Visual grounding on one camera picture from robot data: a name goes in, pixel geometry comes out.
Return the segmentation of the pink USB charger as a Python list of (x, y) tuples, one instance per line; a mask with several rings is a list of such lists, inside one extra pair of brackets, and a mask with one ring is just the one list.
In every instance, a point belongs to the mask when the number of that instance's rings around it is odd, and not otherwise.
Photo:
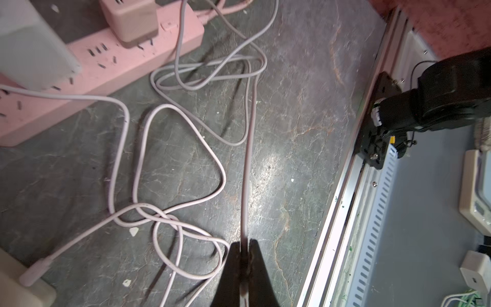
[(127, 49), (158, 35), (157, 4), (153, 0), (100, 0), (104, 17)]

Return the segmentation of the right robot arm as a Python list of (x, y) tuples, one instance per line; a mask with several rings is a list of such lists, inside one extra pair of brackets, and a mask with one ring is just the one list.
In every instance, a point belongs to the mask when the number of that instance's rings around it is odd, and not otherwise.
[(385, 98), (370, 114), (389, 133), (455, 129), (490, 116), (490, 48), (429, 66), (418, 86)]

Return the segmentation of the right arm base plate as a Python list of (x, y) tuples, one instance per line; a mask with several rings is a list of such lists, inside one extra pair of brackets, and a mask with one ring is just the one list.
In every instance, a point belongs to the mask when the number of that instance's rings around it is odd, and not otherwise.
[(396, 148), (397, 158), (403, 157), (407, 150), (407, 134), (387, 130), (372, 112), (383, 100), (398, 94), (401, 94), (400, 87), (387, 72), (381, 72), (373, 87), (368, 110), (355, 142), (354, 153), (377, 170), (383, 168), (390, 145)]

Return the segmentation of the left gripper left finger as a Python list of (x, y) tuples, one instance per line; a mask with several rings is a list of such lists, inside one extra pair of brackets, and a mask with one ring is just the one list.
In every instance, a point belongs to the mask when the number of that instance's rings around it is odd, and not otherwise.
[(240, 243), (232, 243), (211, 307), (240, 306)]

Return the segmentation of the pink power strip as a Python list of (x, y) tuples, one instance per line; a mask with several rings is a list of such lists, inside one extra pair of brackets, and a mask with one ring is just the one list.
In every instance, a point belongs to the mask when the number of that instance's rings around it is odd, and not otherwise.
[[(126, 49), (110, 29), (69, 44), (81, 73), (47, 93), (108, 96), (175, 59), (181, 3), (157, 8), (159, 34)], [(90, 106), (92, 101), (44, 99), (1, 91), (1, 146), (14, 147)]]

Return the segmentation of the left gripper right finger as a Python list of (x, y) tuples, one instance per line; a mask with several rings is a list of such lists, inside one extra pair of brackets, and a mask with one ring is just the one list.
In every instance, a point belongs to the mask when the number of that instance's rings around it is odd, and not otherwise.
[(259, 243), (255, 239), (249, 242), (248, 293), (248, 306), (280, 305), (272, 288)]

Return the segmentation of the white USB charger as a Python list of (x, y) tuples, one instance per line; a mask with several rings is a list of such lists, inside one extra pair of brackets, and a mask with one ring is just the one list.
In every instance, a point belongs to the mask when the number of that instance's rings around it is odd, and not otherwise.
[(30, 1), (1, 1), (1, 75), (28, 90), (45, 90), (82, 67)]

